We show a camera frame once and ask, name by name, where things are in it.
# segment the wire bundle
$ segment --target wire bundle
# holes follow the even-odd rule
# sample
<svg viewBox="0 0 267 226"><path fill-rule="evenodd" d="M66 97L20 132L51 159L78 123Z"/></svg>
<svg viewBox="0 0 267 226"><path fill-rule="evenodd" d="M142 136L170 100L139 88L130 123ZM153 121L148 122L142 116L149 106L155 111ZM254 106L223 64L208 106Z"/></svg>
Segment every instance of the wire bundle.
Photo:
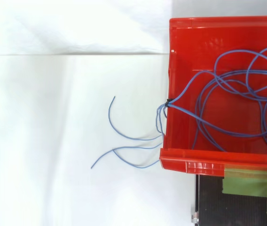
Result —
<svg viewBox="0 0 267 226"><path fill-rule="evenodd" d="M164 116L166 116L165 113L165 109L167 107L172 107L175 108L179 111L182 111L192 117L194 117L196 119L197 122L197 130L196 130L196 135L195 135L195 139L194 139L194 143L192 146L192 149L194 149L195 144L196 144L196 140L198 137L198 133L201 132L204 137L210 142L212 143L216 148L218 148L221 151L226 151L224 148L222 148L215 140L214 138L210 135L210 133L208 132L207 128L205 126L209 126L219 132L222 132L224 134L230 135L230 136L234 136L234 137L246 137L246 138L251 138L251 137L262 137L266 144L267 144L267 123L266 123L266 111L267 111L267 97L265 96L261 96L258 93L266 90L267 86L261 87L257 90L253 90L252 87L250 87L249 85L249 76L250 74L261 74L261 75L267 75L267 70L255 70L255 69L251 69L252 65L254 64L254 62L258 59L258 57L262 57L264 59L267 60L267 56L265 56L263 53L267 51L267 48L265 48L264 50L258 52L254 52L254 51L250 51L250 50L245 50L245 49L237 49L237 50L231 50L228 52L225 52L223 54L221 54L215 61L214 64L214 70L213 72L211 71L200 71L198 73L196 73L194 75L194 77L189 81L189 83L187 84L187 86L185 87L185 89L173 100L168 100L165 104L160 105L157 108L157 115L156 115L156 128L158 133L160 134L159 136L155 137L155 138L151 138L151 139L139 139L139 138L133 138L133 137L128 137L124 134L122 134L121 132L119 132L112 124L111 119L110 119L110 109L111 106L114 102L115 97L113 98L110 107L109 107L109 121L110 121L110 125L112 126L112 128L121 136L131 139L131 140L137 140L137 141L151 141L151 140L155 140L159 137L162 138L162 140L164 140L164 133L163 133L163 127L162 127L162 120L161 120L161 114L163 112ZM248 54L253 54L255 57L253 58L253 60L251 61L251 63L249 64L248 68L246 70L235 70L235 71L230 71L227 73L224 73L222 75L217 75L216 71L217 71L217 66L218 66L218 62L219 60L228 54L231 53L248 53ZM197 100L196 100L196 105L195 105L195 112L191 112L188 111L184 108L178 107L176 105L174 105L174 103L176 101L178 101L188 90L188 88L190 87L191 83L195 80L195 78L197 78L199 75L203 74L203 73L208 73L210 75L213 76L213 79L211 81L209 81L205 87L203 88L203 90L201 91L201 93L199 94ZM232 77L235 77L237 75L242 75L245 74L245 82L242 82L240 80L236 80L233 79ZM242 86L245 86L247 88L247 92L240 92L237 89L235 89L233 87L233 84L239 84ZM258 105L259 105L259 109L260 109L260 115L261 115L261 119L260 119L260 127L261 127L261 133L259 134L245 134L245 133L238 133L238 132L233 132L233 131L228 131L225 129L222 129L220 127L217 127L211 123L209 123L208 121L204 120L203 114L204 114L204 109L205 109L205 105L207 103L207 100L209 98L209 96L211 95L211 93L217 88L217 87L221 87L223 90L225 90L228 93L234 94L234 95L239 95L241 97L247 98L249 100L253 100L253 101L257 101ZM141 166L136 166L134 164L131 164L130 162L126 161L125 159L123 159L122 157L120 157L118 155L118 153L116 152L116 150L119 149L125 149L125 148L138 148L138 149L154 149L157 148L161 145L162 143L158 144L157 146L154 147L140 147L140 146L124 146L124 147L118 147L118 148L114 148L106 153L104 153L102 156L100 156L97 161L92 165L92 167L105 155L107 155L110 152L114 152L115 155L121 159L122 161L124 161L125 163L136 167L136 168L147 168L150 167L152 165L154 165L155 163L157 163L158 161L155 161L154 163L150 164L149 166L145 166L145 167L141 167Z"/></svg>

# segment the blue wire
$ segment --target blue wire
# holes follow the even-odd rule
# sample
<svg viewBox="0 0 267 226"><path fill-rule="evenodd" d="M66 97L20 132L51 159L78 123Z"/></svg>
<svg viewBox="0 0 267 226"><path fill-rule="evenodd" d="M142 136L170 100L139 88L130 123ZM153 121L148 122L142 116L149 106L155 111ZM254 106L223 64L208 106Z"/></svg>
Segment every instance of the blue wire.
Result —
<svg viewBox="0 0 267 226"><path fill-rule="evenodd" d="M196 121L197 121L197 130L196 130L196 136L195 136L195 139L194 139L194 143L192 145L192 149L195 147L195 144L196 144L196 139L197 139L197 134L198 134L198 131L201 131L202 134L213 144L215 145L218 149L222 150L222 151L225 151L222 147L220 147L216 141L213 139L213 137L209 134L208 130L206 129L206 127L204 126L204 124L206 125L209 125L211 126L212 128L220 131L220 132L223 132L225 134L228 134L228 135L231 135L231 136L235 136L235 137L263 137L264 140L267 142L267 126L266 126L266 120L265 120L265 112L266 112L266 108L267 108L267 97L261 97L261 96L258 96L257 93L259 93L260 91L263 91L265 89L267 89L267 86L263 87L263 88L260 88L258 90L252 90L252 88L249 87L248 83L243 83L241 81L238 81L238 80L227 80L229 82L236 82L236 83L239 83L241 85L244 85L247 87L248 91L247 93L242 93L242 92L239 92L237 91L236 89L234 89L230 84L227 83L227 81L224 80L224 78L227 78L229 76L233 76L233 75L238 75L238 74L246 74L246 75L249 75L251 73L255 73L255 74L265 74L267 75L267 71L265 70L251 70L251 65L254 63L254 61L258 58L258 57L263 57L267 60L267 57L262 55L261 53L267 51L267 48L264 49L263 51L261 51L260 53L256 53L256 52L253 52L253 51L249 51L249 50L232 50L232 51L228 51L226 53L223 53L221 54L216 62L215 62L215 66L214 66L214 72L210 72L210 71L200 71L198 72L191 80L190 82L187 84L187 86L185 87L185 89L181 92L181 94L175 98L173 101L171 101L168 106L169 107L173 107L173 108L176 108L182 112L185 112L187 114L189 114L190 116L196 118ZM227 55L227 54L230 54L230 53L235 53L235 52L246 52L246 53L252 53L252 54L255 54L256 57L254 58L254 60L252 61L252 64L248 67L247 70L239 70L239 71L232 71L232 72L229 72L229 73L225 73L221 76L218 76L216 74L216 68L217 68L217 64L218 64L218 61L220 60L221 57ZM196 106L195 106L195 113L196 114L193 114L192 112L186 110L186 109L182 109L180 107L177 107L177 106L174 106L172 105L172 103L174 103L175 101L177 101L178 99L180 99L184 94L185 92L187 91L187 89L189 88L189 86L191 85L191 83L193 82L193 80L199 76L200 74L202 73L209 73L211 75L214 76L214 79L211 80L205 87L204 89L202 90L201 94L199 95L199 97L197 98L197 101L196 101ZM212 87L212 89L209 91L209 93L207 94L207 96L205 97L205 100L203 102L203 105L201 106L200 105L200 101L202 99L202 95L203 93L205 92L205 90L207 90L211 85L213 85L214 83L217 83L214 87ZM229 87L230 89L227 89L226 87L224 87L222 84L225 83L227 87ZM216 127L212 124L210 124L209 122L203 120L201 117L203 115L203 112L204 112L204 106L205 106L205 103L209 97L209 95L212 93L212 91L217 88L218 86L220 86L222 89L224 89L225 91L227 92L230 92L232 94L237 94L237 95L241 95L245 98L248 98L248 99L251 99L251 100L255 100L255 101L258 101L258 104L259 104L259 107L260 107L260 112L261 112L261 134L254 134L254 135L250 135L250 134L243 134L243 133L236 133L236 132L231 132L231 131L227 131L227 130L224 130L224 129L221 129L219 127ZM266 102L265 104L265 108L264 108L264 111L262 111L262 103L261 102Z"/></svg>
<svg viewBox="0 0 267 226"><path fill-rule="evenodd" d="M129 136L126 136L126 135L124 135L123 133L119 132L119 131L116 129L116 127L112 124L111 119L110 119L110 109L111 109L111 106L112 106L112 104L113 104L115 98L116 98L116 97L114 97L113 100L112 100L111 103L110 103L110 107L109 107L109 121L110 121L110 125L111 125L111 127L112 127L112 128L119 134L119 135L121 135L121 136L123 136L123 137L125 137L125 138L127 138L127 139L130 139L130 140L140 140L140 141L150 141L150 140L155 140L155 139L157 139L157 138L160 137L160 136L157 136L157 137L155 137L155 138L150 138L150 139L141 139L141 138L133 138L133 137L129 137Z"/></svg>
<svg viewBox="0 0 267 226"><path fill-rule="evenodd" d="M123 158L121 158L117 153L116 153L116 150L119 150L119 149L155 149L157 147L159 147L162 143L154 146L154 147L139 147L139 146L123 146L123 147L116 147L116 148L113 148L111 150L109 150L108 152L104 153L103 155L101 155L95 162L94 164L91 166L91 169L96 165L96 163L104 156L106 156L107 154L111 153L111 152L114 152L115 155L117 155L119 157L119 159L121 159L122 161L124 161L125 163L133 166L133 167L136 167L136 168L140 168L140 169L144 169L144 168L147 168L147 167L150 167L152 166L153 164L157 163L158 161L150 164L149 166L145 166L145 167L140 167L140 166L136 166L136 165L133 165L129 162L127 162L126 160L124 160Z"/></svg>
<svg viewBox="0 0 267 226"><path fill-rule="evenodd" d="M258 90L253 90L250 85L249 85L249 76L250 74L262 74L262 75L267 75L267 70L255 70L255 69L251 69L252 65L254 64L254 62L259 58L262 57L264 59L267 60L267 56L263 55L263 53L267 51L267 48L260 51L259 53L251 51L251 50L245 50L245 49L237 49L237 50L231 50L228 52L225 52L223 54L221 54L215 61L214 64L214 70L213 72L208 71L208 70L204 70L204 71L199 71L198 73L196 73L192 79L188 82L188 84L186 85L186 87L184 88L184 90L172 101L170 101L167 105L162 104L157 108L157 114L156 114L156 129L158 131L158 133L160 133L159 136L155 137L155 138L150 138L150 139L141 139L141 138L133 138L133 137L129 137L124 135L123 133L119 132L114 125L111 122L110 119L110 110L111 110L111 106L115 100L115 97L113 98L110 107L109 107L109 122L110 125L112 126L112 128L121 136L130 139L130 140L139 140L139 141L151 141L151 140L155 140L159 137L162 137L162 141L164 142L164 133L163 133L163 126L162 126L162 120L161 120L161 114L163 111L163 115L167 118L165 109L167 107L172 107L175 108L179 111L182 111L192 117L194 117L196 119L197 122L197 129L196 129L196 134L195 134L195 139L192 145L192 149L194 149L195 145L196 145L196 141L197 141L197 137L198 137L198 133L199 131L204 135L204 137L210 142L212 143L215 147L217 147L219 150L221 151L226 151L225 149L223 149L215 140L214 138L211 136L211 134L209 133L209 131L207 130L206 126L210 126L211 128L222 132L224 134L230 135L230 136L234 136L234 137L262 137L266 144L267 144L267 123L266 123L266 110L267 110L267 97L263 97L263 96L259 96L258 93L266 90L267 86L264 86ZM222 75L217 75L217 66L218 66L218 62L219 60L227 55L227 54L231 54L231 53L249 53L249 54L253 54L255 55L255 57L253 58L253 60L251 61L251 63L249 64L248 68L246 70L236 70L236 71L231 71L231 72L227 72L224 73ZM174 105L173 103L175 103L176 101L178 101L188 90L188 88L190 87L190 85L192 84L192 82L195 80L195 78L197 78L199 75L203 74L203 73L208 73L210 75L213 76L213 79L210 80L205 87L203 88L203 90L201 91L200 95L198 96L197 100L196 100L196 105L195 105L195 113L188 111L184 108L178 107L176 105ZM245 74L245 83L239 80L235 80L235 79L229 79L229 77L232 76L237 76L237 75L241 75L241 74ZM240 85L243 85L247 88L248 92L239 92L238 90L236 90L235 88L233 88L229 83L237 83ZM261 125L261 133L260 134L245 134L245 133L238 133L238 132L233 132L233 131L228 131L225 129L222 129L220 127L217 127L211 123L209 123L208 121L204 120L202 118L203 114L204 114L204 109L205 109L205 105L206 102L209 98L209 96L211 95L211 93L217 88L217 87L221 87L223 90L225 90L226 92L229 92L231 94L234 95L240 95L244 98L247 98L249 100L253 100L253 101L257 101L258 105L259 105L259 109L260 109L260 114L261 114L261 119L260 119L260 125ZM203 99L203 95L205 93L205 91L209 89L208 93L206 94L206 96L204 97L204 101L202 102ZM126 161L125 159L123 159L117 152L116 150L119 149L154 149L157 148L161 145L162 143L154 146L154 147L141 147L141 146L123 146L123 147L118 147L118 148L114 148L106 153L104 153L103 155L101 155L96 162L92 165L91 168L94 167L94 165L105 155L109 154L110 152L114 152L114 154L123 162L125 162L126 164L133 166L135 168L139 168L139 169L144 169L144 168L148 168L154 164L156 164L157 162L159 162L159 160L155 161L154 163L148 165L148 166L137 166L134 165L128 161Z"/></svg>

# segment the table surface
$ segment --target table surface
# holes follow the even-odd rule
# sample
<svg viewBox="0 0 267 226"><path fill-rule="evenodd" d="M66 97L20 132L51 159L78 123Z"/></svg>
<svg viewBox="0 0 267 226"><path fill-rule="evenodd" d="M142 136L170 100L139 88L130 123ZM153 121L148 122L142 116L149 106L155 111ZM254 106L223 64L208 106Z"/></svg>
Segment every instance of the table surface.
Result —
<svg viewBox="0 0 267 226"><path fill-rule="evenodd" d="M155 136L168 55L0 56L0 226L190 226L194 175L109 154ZM156 150L120 150L135 164Z"/></svg>

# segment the black object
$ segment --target black object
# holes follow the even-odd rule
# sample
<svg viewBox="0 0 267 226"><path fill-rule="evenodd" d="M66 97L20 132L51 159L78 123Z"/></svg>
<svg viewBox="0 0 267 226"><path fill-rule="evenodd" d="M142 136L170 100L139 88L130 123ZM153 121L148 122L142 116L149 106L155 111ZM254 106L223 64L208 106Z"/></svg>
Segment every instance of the black object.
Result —
<svg viewBox="0 0 267 226"><path fill-rule="evenodd" d="M196 177L199 226L267 226L267 198L222 193L222 177Z"/></svg>
<svg viewBox="0 0 267 226"><path fill-rule="evenodd" d="M167 102L165 103L165 107L169 107L168 104L170 101L173 101L174 99L167 99Z"/></svg>

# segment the green tape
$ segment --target green tape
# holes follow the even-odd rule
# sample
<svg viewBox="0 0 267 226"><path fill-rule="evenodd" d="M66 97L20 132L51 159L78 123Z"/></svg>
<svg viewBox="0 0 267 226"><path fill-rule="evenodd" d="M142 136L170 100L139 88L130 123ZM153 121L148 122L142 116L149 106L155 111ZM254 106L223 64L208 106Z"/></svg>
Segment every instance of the green tape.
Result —
<svg viewBox="0 0 267 226"><path fill-rule="evenodd" d="M267 197L267 171L225 169L223 193Z"/></svg>
<svg viewBox="0 0 267 226"><path fill-rule="evenodd" d="M224 194L267 197L266 181L253 178L224 178Z"/></svg>

